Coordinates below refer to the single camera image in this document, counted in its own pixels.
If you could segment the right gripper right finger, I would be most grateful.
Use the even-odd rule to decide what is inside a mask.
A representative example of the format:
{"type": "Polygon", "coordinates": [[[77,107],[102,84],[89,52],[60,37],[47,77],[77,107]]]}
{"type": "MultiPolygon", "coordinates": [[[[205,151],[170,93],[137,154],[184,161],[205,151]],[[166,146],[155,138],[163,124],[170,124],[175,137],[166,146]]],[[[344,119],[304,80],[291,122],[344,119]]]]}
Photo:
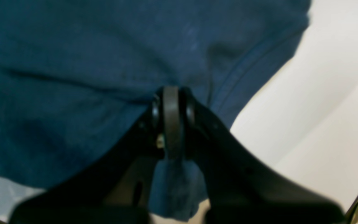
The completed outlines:
{"type": "Polygon", "coordinates": [[[181,89],[185,156],[203,173],[205,224],[344,224],[334,201],[290,181],[252,155],[220,119],[181,89]]]}

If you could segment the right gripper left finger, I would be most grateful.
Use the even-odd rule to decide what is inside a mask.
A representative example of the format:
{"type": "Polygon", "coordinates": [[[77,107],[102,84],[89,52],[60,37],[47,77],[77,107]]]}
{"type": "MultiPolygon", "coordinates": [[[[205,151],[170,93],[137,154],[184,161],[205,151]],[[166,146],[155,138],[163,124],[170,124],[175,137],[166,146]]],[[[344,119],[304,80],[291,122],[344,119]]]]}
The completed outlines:
{"type": "Polygon", "coordinates": [[[162,93],[97,162],[18,205],[10,224],[152,224],[146,182],[179,156],[179,94],[162,93]]]}

